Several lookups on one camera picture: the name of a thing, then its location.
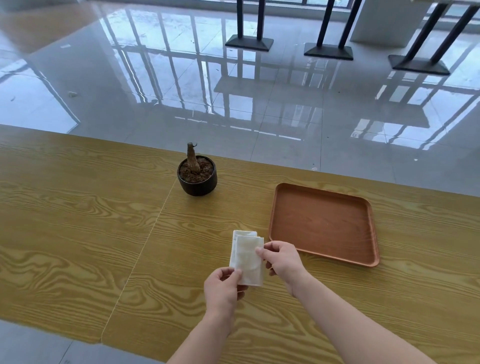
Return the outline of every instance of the bonsai trunk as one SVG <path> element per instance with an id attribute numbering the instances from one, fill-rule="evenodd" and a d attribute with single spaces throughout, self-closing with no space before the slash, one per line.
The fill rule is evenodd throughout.
<path id="1" fill-rule="evenodd" d="M 195 150 L 193 149 L 193 143 L 188 143 L 187 149 L 187 164 L 188 168 L 194 173 L 200 173 L 200 166 L 197 162 L 197 156 L 195 155 Z"/>

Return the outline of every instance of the black pot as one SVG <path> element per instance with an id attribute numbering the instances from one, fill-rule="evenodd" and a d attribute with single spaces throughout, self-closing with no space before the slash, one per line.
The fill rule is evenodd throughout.
<path id="1" fill-rule="evenodd" d="M 197 158 L 198 157 L 205 158 L 213 165 L 213 173 L 207 180 L 203 182 L 198 182 L 198 183 L 189 183 L 189 182 L 185 182 L 182 178 L 180 178 L 180 167 L 182 166 L 183 163 L 187 161 L 186 158 L 179 164 L 179 167 L 177 168 L 177 177 L 180 181 L 181 187 L 186 193 L 188 193 L 191 196 L 205 196 L 206 194 L 209 194 L 210 192 L 212 192 L 216 187 L 215 163 L 209 157 L 197 156 Z"/>

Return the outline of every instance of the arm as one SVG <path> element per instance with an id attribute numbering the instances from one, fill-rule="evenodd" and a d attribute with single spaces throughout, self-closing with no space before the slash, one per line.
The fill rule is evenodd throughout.
<path id="1" fill-rule="evenodd" d="M 329 338 L 345 364 L 434 364 L 434 361 L 344 301 L 303 267 L 292 244 L 258 249 L 270 275 L 278 275 Z"/>
<path id="2" fill-rule="evenodd" d="M 239 286 L 241 271 L 219 268 L 205 281 L 207 310 L 200 323 L 191 331 L 167 364 L 215 364 L 233 323 L 237 300 L 245 295 L 247 286 Z"/>

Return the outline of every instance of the left hand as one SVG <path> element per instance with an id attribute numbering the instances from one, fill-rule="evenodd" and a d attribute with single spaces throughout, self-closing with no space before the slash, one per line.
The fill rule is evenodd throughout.
<path id="1" fill-rule="evenodd" d="M 232 267 L 218 268 L 206 279 L 204 292 L 206 314 L 227 322 L 233 321 L 237 301 L 245 296 L 248 286 L 239 286 L 242 272 Z"/>

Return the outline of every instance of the wooden tray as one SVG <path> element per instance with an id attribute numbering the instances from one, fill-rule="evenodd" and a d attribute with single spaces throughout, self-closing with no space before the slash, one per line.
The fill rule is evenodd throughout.
<path id="1" fill-rule="evenodd" d="M 380 262 L 372 206 L 361 197 L 281 183 L 268 236 L 303 252 L 365 267 Z"/>

